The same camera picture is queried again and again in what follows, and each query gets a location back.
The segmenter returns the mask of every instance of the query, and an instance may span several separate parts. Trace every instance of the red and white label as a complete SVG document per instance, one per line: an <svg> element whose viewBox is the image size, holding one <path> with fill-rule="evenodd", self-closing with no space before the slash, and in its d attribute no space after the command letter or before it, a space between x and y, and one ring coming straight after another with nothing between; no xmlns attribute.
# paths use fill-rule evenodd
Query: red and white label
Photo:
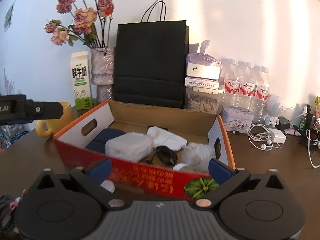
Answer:
<svg viewBox="0 0 320 240"><path fill-rule="evenodd" d="M239 90L240 82L225 79L224 88L226 93L237 94Z"/></svg>
<svg viewBox="0 0 320 240"><path fill-rule="evenodd" d="M252 84L252 83L249 83L249 82L243 82L240 85L239 94L252 97L254 95L255 87L256 87L255 84Z"/></svg>
<svg viewBox="0 0 320 240"><path fill-rule="evenodd" d="M269 88L265 86L257 86L257 91L255 94L255 98L268 100L269 96Z"/></svg>

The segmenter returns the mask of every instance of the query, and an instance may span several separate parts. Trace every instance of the metal screw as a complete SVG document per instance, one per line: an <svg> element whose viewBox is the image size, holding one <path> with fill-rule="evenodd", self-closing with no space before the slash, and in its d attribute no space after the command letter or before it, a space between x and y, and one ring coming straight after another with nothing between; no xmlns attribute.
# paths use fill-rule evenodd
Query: metal screw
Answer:
<svg viewBox="0 0 320 240"><path fill-rule="evenodd" d="M209 206L211 206L211 204L212 204L212 202L206 198L201 198L196 201L196 205L198 207L209 207Z"/></svg>
<svg viewBox="0 0 320 240"><path fill-rule="evenodd" d="M111 199L108 204L110 207L122 207L124 202L122 199Z"/></svg>

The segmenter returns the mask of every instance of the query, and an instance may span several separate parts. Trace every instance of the red cardboard box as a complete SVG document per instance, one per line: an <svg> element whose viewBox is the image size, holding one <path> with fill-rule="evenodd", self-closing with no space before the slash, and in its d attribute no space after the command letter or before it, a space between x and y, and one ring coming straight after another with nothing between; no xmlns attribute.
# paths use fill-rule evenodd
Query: red cardboard box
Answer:
<svg viewBox="0 0 320 240"><path fill-rule="evenodd" d="M147 133L148 126L167 128L188 142L208 143L215 149L220 161L235 169L230 142L220 115L191 110L106 101L74 120L53 138L65 165L86 168L107 158L104 154L85 149L102 129L109 127L124 132ZM177 152L178 163L181 152ZM195 199L218 186L207 173L172 171L162 167L163 164L156 157L155 165L145 164L143 160L132 163L110 159L112 173L108 179L153 194Z"/></svg>

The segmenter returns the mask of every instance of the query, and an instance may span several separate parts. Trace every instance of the earbud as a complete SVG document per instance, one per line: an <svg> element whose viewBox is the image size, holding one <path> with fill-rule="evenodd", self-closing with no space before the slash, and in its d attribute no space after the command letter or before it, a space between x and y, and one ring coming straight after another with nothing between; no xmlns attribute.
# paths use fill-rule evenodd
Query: earbud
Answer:
<svg viewBox="0 0 320 240"><path fill-rule="evenodd" d="M265 143L261 144L261 149L265 150L267 148L272 148L272 146L267 146Z"/></svg>

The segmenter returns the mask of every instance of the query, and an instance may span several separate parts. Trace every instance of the white wall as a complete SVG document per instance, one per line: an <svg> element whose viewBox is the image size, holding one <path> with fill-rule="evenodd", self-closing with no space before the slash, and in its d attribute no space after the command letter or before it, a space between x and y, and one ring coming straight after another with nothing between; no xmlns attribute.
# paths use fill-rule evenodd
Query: white wall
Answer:
<svg viewBox="0 0 320 240"><path fill-rule="evenodd" d="M4 21L14 2L13 24L0 28L0 90L4 93L3 68L33 100L73 100L69 62L72 52L86 50L80 42L73 47L56 46L44 32L46 18L68 25L72 16L56 12L56 0L1 0ZM138 22L154 0L113 0L114 20L111 46L117 24ZM164 0L166 20L187 20L190 43L212 41L208 54L236 58L270 68L271 92L285 106L314 104L320 95L320 1L319 0ZM93 0L87 0L94 6ZM78 7L83 7L77 0ZM154 11L152 20L158 18Z"/></svg>

